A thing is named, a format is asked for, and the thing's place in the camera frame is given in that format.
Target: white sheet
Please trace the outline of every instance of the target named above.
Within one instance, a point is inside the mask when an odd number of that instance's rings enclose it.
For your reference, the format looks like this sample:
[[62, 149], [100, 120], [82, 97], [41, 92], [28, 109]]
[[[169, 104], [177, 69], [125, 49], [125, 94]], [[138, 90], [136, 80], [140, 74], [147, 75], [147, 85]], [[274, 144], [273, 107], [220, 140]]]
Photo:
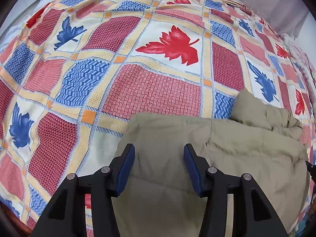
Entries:
[[34, 13], [36, 13], [44, 5], [46, 5], [47, 3], [52, 2], [52, 1], [53, 0], [40, 0], [39, 4], [36, 6], [36, 8], [33, 11], [29, 12], [28, 17], [25, 20], [21, 21], [16, 26], [12, 26], [8, 30], [7, 34], [5, 35], [4, 40], [0, 44], [0, 53], [2, 53], [4, 51], [4, 49], [7, 47], [7, 45], [21, 32], [24, 24], [29, 20], [29, 18], [32, 17], [32, 15]]

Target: beige cloth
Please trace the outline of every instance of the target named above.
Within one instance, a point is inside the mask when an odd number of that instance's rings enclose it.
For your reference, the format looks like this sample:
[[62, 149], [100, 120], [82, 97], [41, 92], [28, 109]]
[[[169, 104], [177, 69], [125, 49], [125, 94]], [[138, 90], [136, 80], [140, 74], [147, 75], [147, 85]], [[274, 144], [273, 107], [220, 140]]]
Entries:
[[122, 237], [198, 236], [206, 199], [197, 196], [190, 182], [183, 159], [187, 143], [225, 174], [252, 174], [285, 228], [292, 226], [309, 181], [306, 148], [299, 141], [301, 123], [245, 89], [231, 119], [131, 117], [116, 152], [119, 156], [127, 143], [136, 151], [125, 191], [113, 199]]

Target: metal screw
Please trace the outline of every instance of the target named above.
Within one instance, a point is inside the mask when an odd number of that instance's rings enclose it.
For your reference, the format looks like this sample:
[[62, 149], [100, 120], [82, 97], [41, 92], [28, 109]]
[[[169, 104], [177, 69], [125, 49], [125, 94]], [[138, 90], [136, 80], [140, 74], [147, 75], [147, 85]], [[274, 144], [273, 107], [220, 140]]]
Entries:
[[76, 175], [75, 175], [74, 173], [70, 173], [70, 174], [67, 175], [67, 179], [68, 179], [68, 180], [72, 180], [72, 179], [75, 178], [75, 176], [76, 176]]
[[249, 174], [244, 174], [244, 178], [247, 180], [247, 181], [249, 181], [249, 180], [251, 180], [251, 175], [249, 175]]
[[110, 172], [110, 168], [108, 166], [105, 166], [105, 167], [101, 168], [101, 172], [108, 173], [108, 172]]
[[217, 172], [217, 169], [213, 166], [209, 167], [208, 168], [208, 171], [211, 173], [211, 174], [215, 174]]

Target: blue finger pad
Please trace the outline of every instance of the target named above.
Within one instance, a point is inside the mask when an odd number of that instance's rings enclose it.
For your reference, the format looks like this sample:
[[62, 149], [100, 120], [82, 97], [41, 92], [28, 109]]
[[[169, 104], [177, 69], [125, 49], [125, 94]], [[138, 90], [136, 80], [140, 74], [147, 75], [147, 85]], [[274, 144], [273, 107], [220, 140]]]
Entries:
[[186, 167], [190, 175], [191, 183], [193, 185], [193, 189], [198, 194], [198, 196], [200, 196], [200, 194], [202, 193], [202, 188], [200, 184], [200, 174], [198, 172], [198, 169], [196, 168], [192, 155], [187, 146], [184, 147], [183, 155]]
[[125, 161], [118, 174], [117, 187], [115, 190], [117, 196], [119, 196], [121, 192], [124, 191], [125, 189], [128, 176], [130, 175], [132, 166], [134, 164], [134, 160], [135, 160], [135, 147], [132, 145], [130, 150], [128, 151]]

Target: bedspread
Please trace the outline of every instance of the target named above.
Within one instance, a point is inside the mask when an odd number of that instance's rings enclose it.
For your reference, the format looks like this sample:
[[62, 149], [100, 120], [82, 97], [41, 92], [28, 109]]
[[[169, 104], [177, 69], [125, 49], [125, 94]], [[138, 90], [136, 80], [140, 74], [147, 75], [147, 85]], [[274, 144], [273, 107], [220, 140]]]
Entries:
[[[138, 112], [227, 118], [246, 88], [291, 111], [313, 153], [306, 78], [268, 23], [227, 0], [55, 0], [0, 63], [0, 200], [30, 228], [67, 174], [110, 163]], [[92, 236], [88, 196], [86, 223]]]

